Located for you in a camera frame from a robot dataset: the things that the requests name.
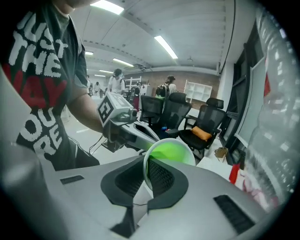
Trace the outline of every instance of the ceiling light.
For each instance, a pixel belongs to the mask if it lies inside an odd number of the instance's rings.
[[[168,52],[168,54],[173,58],[173,59],[178,59],[172,48],[167,44],[167,42],[164,40],[162,36],[157,36],[155,37],[155,40],[157,40],[162,47]]]
[[[132,64],[127,63],[127,62],[124,62],[124,61],[122,61],[122,60],[119,60],[119,59],[116,59],[116,58],[114,58],[113,60],[116,61],[116,62],[122,63],[122,64],[124,64],[124,65],[127,65],[127,66],[129,66],[129,67],[134,67]]]
[[[117,15],[120,15],[120,13],[123,12],[124,10],[124,8],[106,0],[100,0],[98,2],[91,4],[91,6],[102,8],[104,10],[110,11]]]
[[[113,73],[113,72],[105,71],[105,70],[99,70],[99,72],[103,72],[103,73]]]

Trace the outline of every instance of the office chair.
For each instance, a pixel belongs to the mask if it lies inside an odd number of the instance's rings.
[[[189,117],[186,118],[184,130],[179,131],[179,137],[182,141],[184,141],[192,150],[198,150],[202,156],[204,156],[204,149],[209,149],[217,134],[221,132],[218,129],[218,126],[226,116],[226,112],[222,110],[224,107],[223,100],[210,97],[206,101],[206,104],[207,105],[202,105],[200,107],[198,118],[193,127],[198,126],[203,131],[210,133],[212,137],[206,142],[194,135],[191,130],[186,130],[186,123]],[[194,156],[198,160],[201,160],[197,155],[194,154]]]
[[[149,126],[157,123],[163,112],[164,101],[156,97],[141,95],[141,104],[140,121],[147,122]]]
[[[159,136],[160,139],[178,136],[178,127],[184,120],[192,106],[186,102],[186,94],[181,92],[172,93],[165,101],[165,108],[157,124],[150,127]]]

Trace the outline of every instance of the black cap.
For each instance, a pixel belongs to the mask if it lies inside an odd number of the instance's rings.
[[[168,75],[168,79],[169,79],[170,81],[174,81],[174,80],[175,80],[175,77],[174,77],[173,75]]]
[[[117,68],[117,69],[114,71],[114,73],[113,73],[113,75],[114,75],[115,77],[120,76],[121,74],[122,74],[122,70],[119,69],[119,68]]]

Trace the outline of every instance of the backpack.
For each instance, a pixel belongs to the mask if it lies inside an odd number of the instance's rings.
[[[121,81],[122,81],[122,80],[124,81],[124,86],[125,86],[125,89],[126,89],[126,87],[127,87],[127,86],[126,86],[126,81],[125,81],[124,78],[122,78]]]
[[[170,94],[169,85],[162,84],[156,89],[156,95],[160,98],[168,98]]]

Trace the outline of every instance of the red object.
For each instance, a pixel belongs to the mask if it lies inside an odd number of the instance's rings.
[[[269,82],[268,74],[266,74],[266,80],[264,82],[263,97],[267,96],[270,92],[271,92],[270,82]]]
[[[134,96],[133,97],[133,105],[137,111],[139,111],[139,103],[140,103],[140,96]]]
[[[229,176],[229,181],[230,181],[232,184],[235,184],[236,179],[238,178],[238,172],[239,172],[239,169],[240,169],[240,164],[234,164],[234,165],[232,166],[232,170],[231,170],[230,176]]]

